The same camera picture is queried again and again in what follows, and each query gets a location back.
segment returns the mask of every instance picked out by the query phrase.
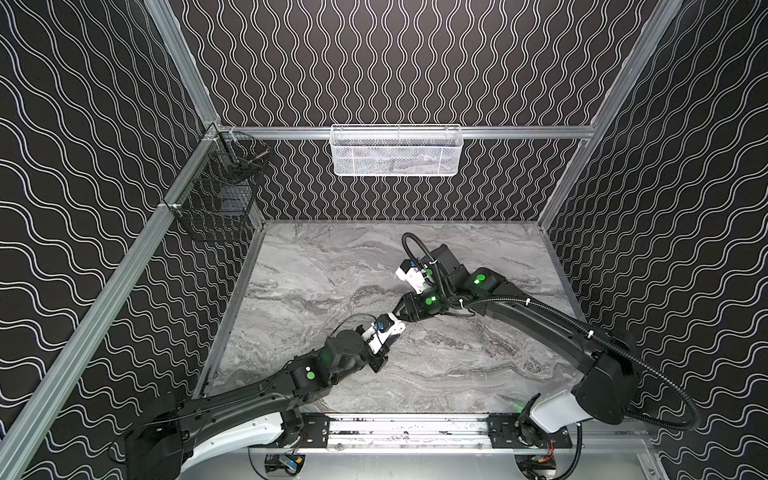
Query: basket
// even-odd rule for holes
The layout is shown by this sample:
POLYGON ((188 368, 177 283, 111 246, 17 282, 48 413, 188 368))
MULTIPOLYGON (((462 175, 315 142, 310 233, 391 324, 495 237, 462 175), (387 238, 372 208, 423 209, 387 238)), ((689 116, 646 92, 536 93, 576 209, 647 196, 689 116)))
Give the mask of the basket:
POLYGON ((335 124, 333 172, 343 177, 451 177, 462 156, 459 125, 335 124))
POLYGON ((234 243, 250 240, 250 210, 256 196, 254 177, 269 156, 269 149, 251 158, 216 150, 187 188, 178 207, 171 208, 185 232, 198 242, 234 243))

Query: robotic arm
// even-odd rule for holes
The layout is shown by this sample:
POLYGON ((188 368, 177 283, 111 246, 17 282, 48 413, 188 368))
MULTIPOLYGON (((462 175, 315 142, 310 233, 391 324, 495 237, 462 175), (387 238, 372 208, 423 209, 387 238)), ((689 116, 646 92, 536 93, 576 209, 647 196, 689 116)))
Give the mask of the robotic arm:
POLYGON ((629 332, 606 332, 573 319, 489 268, 469 273, 446 245, 429 251, 412 233, 404 234, 402 242, 409 258, 397 275, 415 291, 404 295, 393 312, 376 317, 368 328, 342 330, 326 339, 323 348, 294 357, 279 372, 252 385, 196 400, 180 401, 171 393, 159 397, 123 435, 128 478, 176 478, 189 465, 221 453, 211 447, 216 442, 209 442, 217 435, 230 435, 229 450, 272 442, 290 444, 304 428, 300 406, 328 395, 339 381, 366 366, 379 372, 407 323, 452 309, 508 323, 562 355, 583 374, 575 385, 528 401, 515 422, 518 439, 525 445, 547 445, 549 434, 586 419, 616 425, 627 415, 668 429, 698 427, 695 402, 639 357, 629 332), (421 247, 424 257, 411 253, 408 240, 421 247), (641 369, 659 377, 683 399, 693 416, 691 422, 653 419, 630 407, 641 369), (251 426, 257 425, 263 431, 254 438, 251 426))

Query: patterned wallpaper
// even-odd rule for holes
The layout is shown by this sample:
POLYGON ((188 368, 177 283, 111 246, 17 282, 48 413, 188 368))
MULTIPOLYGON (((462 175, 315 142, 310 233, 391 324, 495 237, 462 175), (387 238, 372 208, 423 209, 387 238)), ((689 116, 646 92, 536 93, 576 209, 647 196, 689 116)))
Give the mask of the patterned wallpaper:
POLYGON ((161 393, 192 394, 248 245, 195 243, 172 226, 24 478, 124 477, 109 458, 124 458, 123 443, 111 442, 161 393))
POLYGON ((328 142, 280 141, 256 202, 272 220, 536 221, 577 143, 466 141, 453 177, 338 177, 328 142))
POLYGON ((768 2, 686 0, 550 230, 587 317, 702 405, 657 434, 675 480, 768 478, 767 124, 768 2))
POLYGON ((171 3, 225 124, 583 125, 655 1, 171 3))
POLYGON ((204 128, 140 0, 0 0, 0 438, 204 128))

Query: marble tabletop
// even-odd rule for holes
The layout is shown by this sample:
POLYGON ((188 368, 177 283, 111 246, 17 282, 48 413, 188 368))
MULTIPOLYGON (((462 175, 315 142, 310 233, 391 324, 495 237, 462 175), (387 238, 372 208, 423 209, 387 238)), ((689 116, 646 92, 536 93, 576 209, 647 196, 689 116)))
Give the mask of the marble tabletop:
MULTIPOLYGON (((352 313, 389 312, 410 290, 395 270, 410 231, 440 243, 472 272, 487 266, 540 300, 573 310, 541 239, 526 223, 270 223, 243 305, 208 395, 278 370, 323 345, 352 313)), ((366 321, 350 320, 348 327, 366 321)), ((378 374, 364 369, 324 399, 324 412, 516 412, 554 379, 576 371, 497 320, 439 316, 409 324, 378 374)))

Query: white mesh basket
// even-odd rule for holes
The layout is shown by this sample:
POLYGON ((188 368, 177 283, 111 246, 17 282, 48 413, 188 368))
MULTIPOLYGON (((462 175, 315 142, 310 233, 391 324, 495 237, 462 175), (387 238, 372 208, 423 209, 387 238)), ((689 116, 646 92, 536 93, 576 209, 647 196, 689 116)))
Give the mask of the white mesh basket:
POLYGON ((333 171, 340 176, 451 177, 462 156, 458 125, 333 125, 333 171))

